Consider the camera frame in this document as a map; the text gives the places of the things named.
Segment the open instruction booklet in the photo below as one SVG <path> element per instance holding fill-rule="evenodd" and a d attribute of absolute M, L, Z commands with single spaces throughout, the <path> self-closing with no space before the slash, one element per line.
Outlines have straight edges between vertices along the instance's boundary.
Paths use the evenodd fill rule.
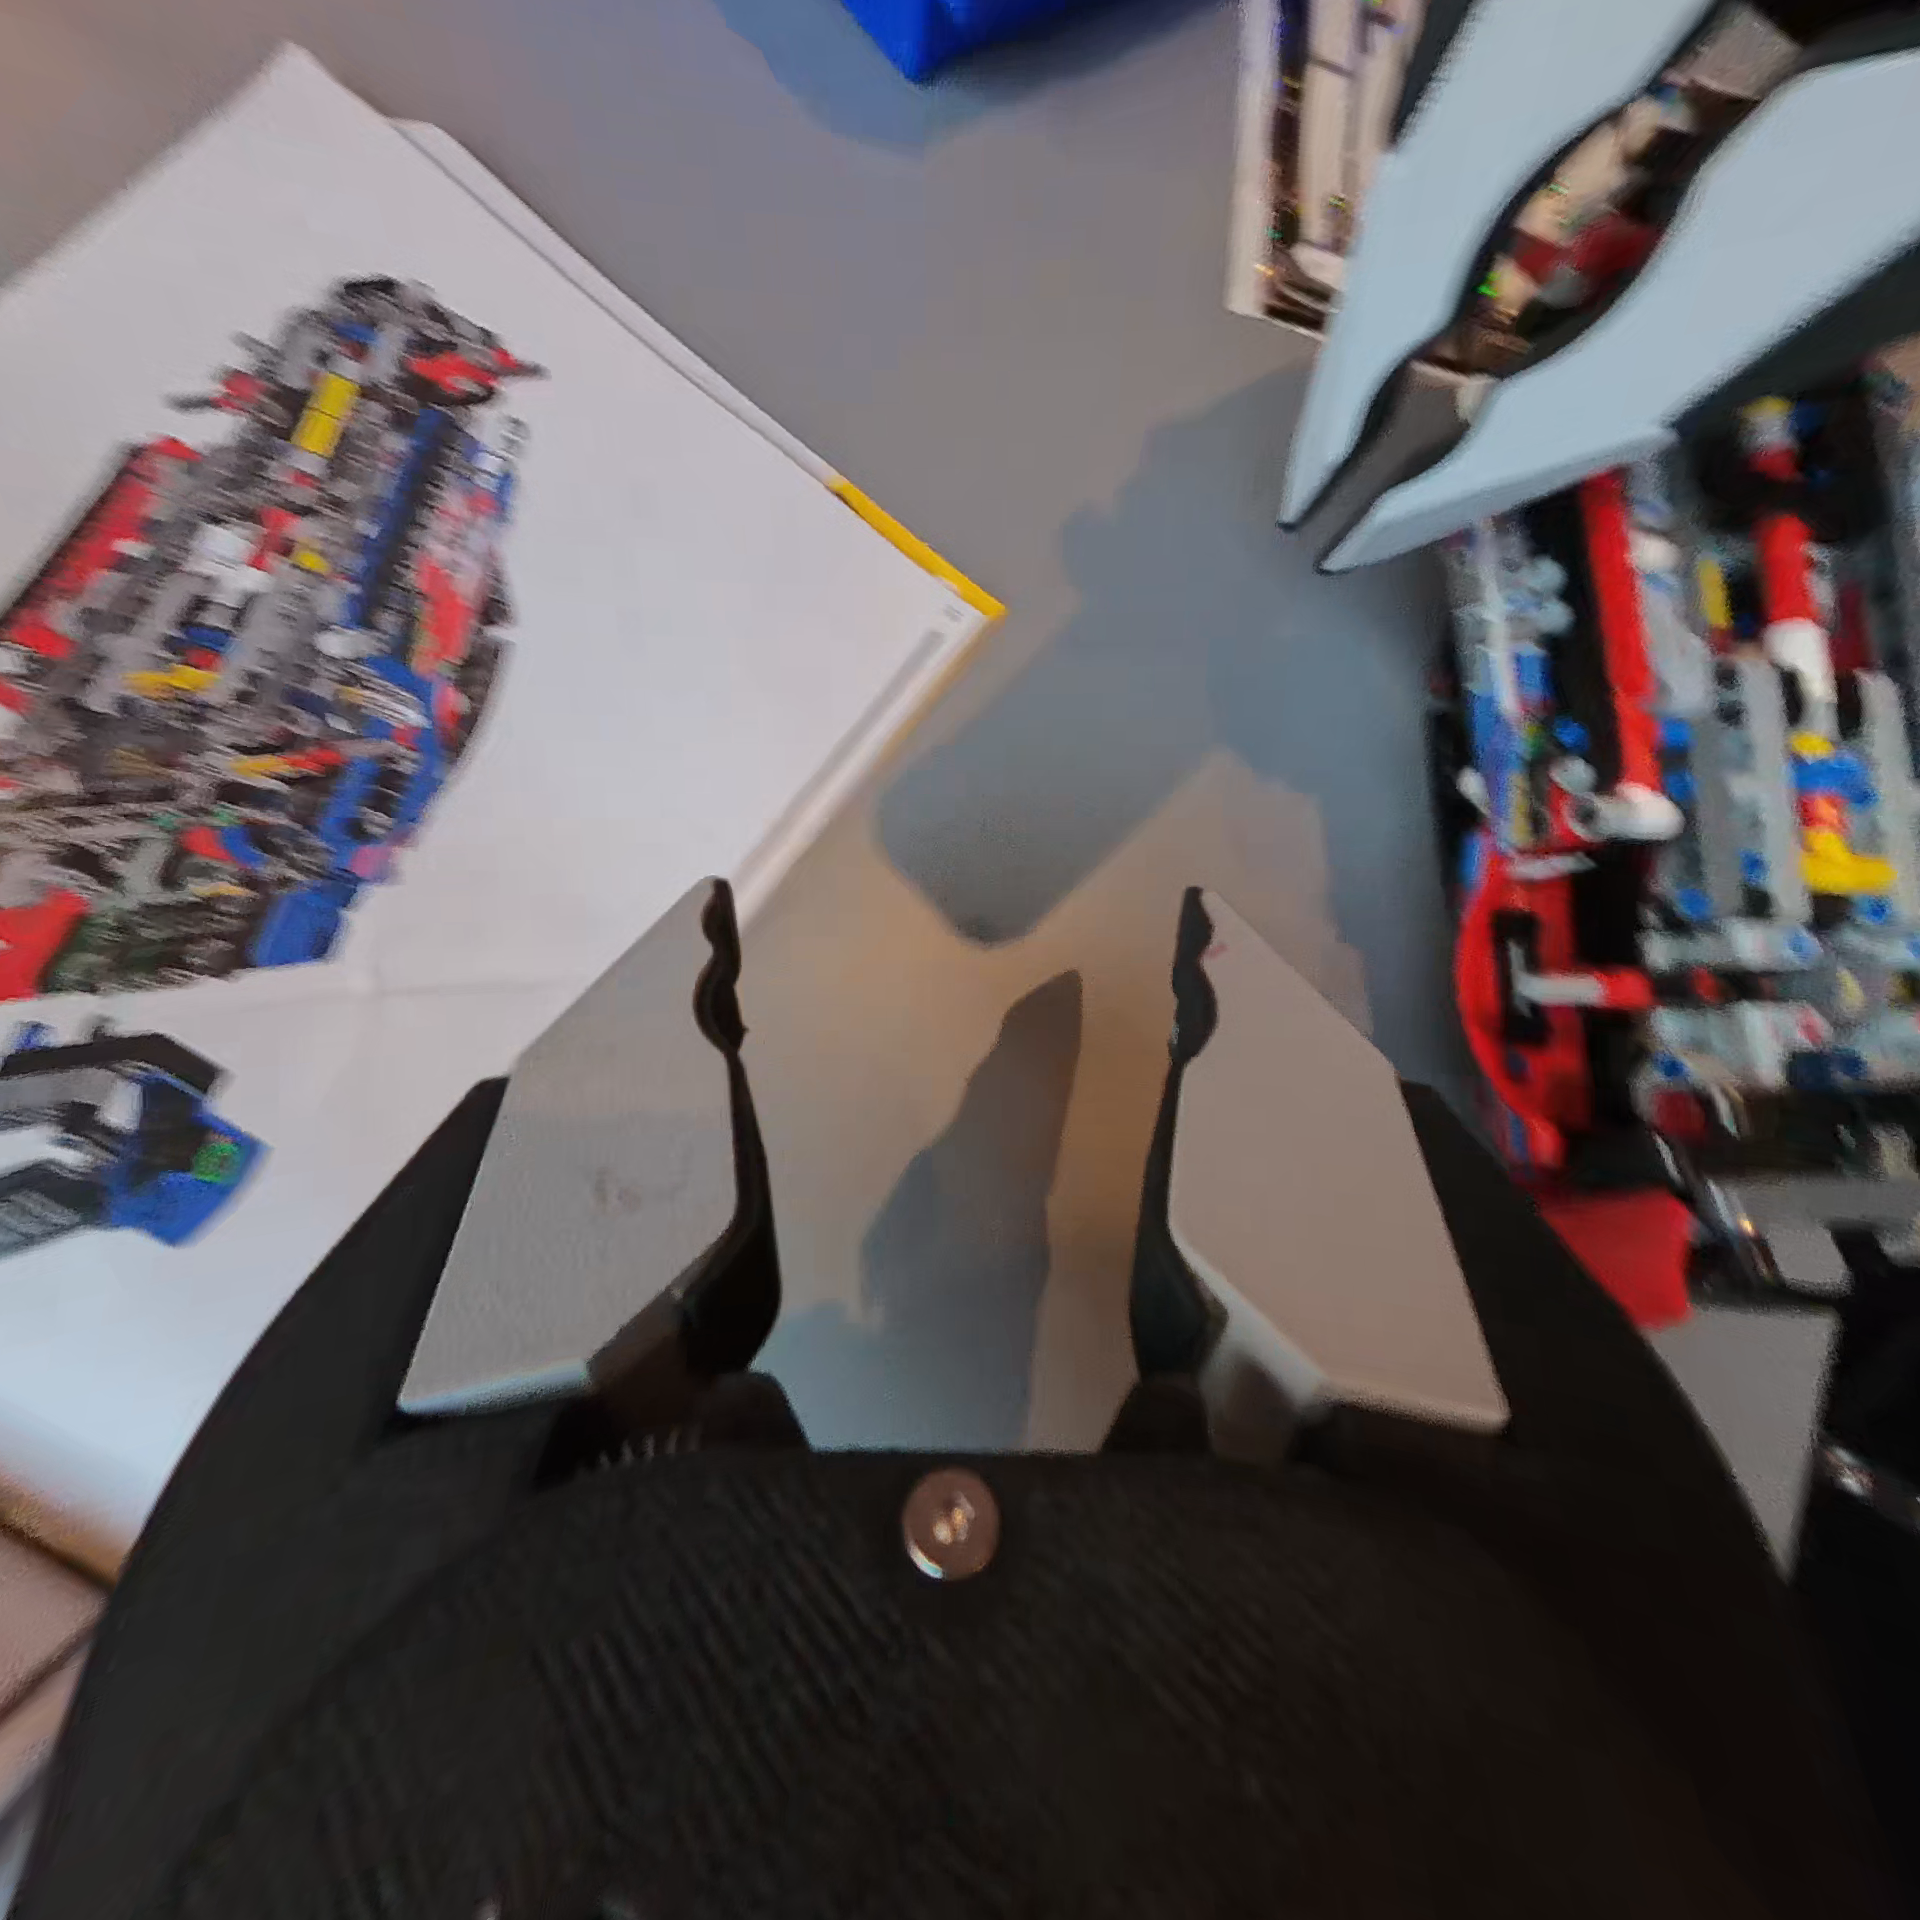
<path fill-rule="evenodd" d="M 4 284 L 4 1515 L 113 1577 L 471 1081 L 1000 607 L 278 47 Z"/>

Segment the red black toy race car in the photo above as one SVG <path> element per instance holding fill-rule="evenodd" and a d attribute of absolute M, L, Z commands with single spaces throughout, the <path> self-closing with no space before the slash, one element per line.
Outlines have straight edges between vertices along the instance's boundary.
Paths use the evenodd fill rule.
<path fill-rule="evenodd" d="M 1918 337 L 1444 539 L 1433 768 L 1491 1143 L 1639 1330 L 1918 1204 Z"/>

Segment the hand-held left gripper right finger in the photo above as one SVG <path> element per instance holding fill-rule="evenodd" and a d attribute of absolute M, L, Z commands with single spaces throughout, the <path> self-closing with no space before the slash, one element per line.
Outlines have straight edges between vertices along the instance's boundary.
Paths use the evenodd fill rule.
<path fill-rule="evenodd" d="M 1404 1089 L 1214 887 L 1186 887 L 1126 1332 L 1214 1454 L 1278 1465 L 1337 1413 L 1499 1436 L 1507 1390 Z"/>

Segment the grey desk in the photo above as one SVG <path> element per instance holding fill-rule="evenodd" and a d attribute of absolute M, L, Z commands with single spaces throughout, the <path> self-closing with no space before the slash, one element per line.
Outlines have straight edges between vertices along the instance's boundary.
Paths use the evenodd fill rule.
<path fill-rule="evenodd" d="M 841 3 L 4 3 L 4 284 L 285 42 L 1003 610 L 741 913 L 760 1369 L 824 1448 L 1092 1454 L 1186 887 L 1468 1092 L 1446 610 L 1429 555 L 1323 576 L 1346 510 L 1275 528 L 1312 348 L 1221 297 L 1237 3 L 1119 3 L 932 90 Z"/>

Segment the person's black clothing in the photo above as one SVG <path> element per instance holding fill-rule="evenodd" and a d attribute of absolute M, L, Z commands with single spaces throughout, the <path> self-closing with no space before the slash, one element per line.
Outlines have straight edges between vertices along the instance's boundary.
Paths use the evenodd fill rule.
<path fill-rule="evenodd" d="M 1918 1266 L 1847 1250 L 1793 1584 L 1918 1917 Z"/>

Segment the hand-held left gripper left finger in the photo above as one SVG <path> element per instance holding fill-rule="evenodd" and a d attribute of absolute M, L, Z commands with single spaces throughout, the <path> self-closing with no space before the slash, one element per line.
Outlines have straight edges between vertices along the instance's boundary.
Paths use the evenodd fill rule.
<path fill-rule="evenodd" d="M 734 887 L 698 883 L 515 1063 L 399 1388 L 666 1421 L 781 1303 Z"/>

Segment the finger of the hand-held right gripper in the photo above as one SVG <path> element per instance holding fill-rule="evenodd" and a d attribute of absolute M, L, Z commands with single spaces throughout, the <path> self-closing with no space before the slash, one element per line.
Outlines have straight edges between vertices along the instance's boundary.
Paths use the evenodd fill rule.
<path fill-rule="evenodd" d="M 1918 49 L 1782 82 L 1693 177 L 1611 308 L 1502 380 L 1463 439 L 1332 542 L 1355 573 L 1659 449 L 1681 418 L 1918 248 Z"/>
<path fill-rule="evenodd" d="M 1453 329 L 1543 177 L 1708 15 L 1712 3 L 1426 3 L 1295 418 L 1284 530 L 1359 462 L 1408 365 Z"/>

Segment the blue storage bin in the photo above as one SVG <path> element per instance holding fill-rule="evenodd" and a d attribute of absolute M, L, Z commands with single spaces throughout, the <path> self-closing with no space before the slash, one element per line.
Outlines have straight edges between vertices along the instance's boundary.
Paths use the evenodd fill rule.
<path fill-rule="evenodd" d="M 1119 3 L 841 3 L 883 64 L 926 82 L 980 52 L 1039 38 L 1066 19 L 1110 15 Z"/>

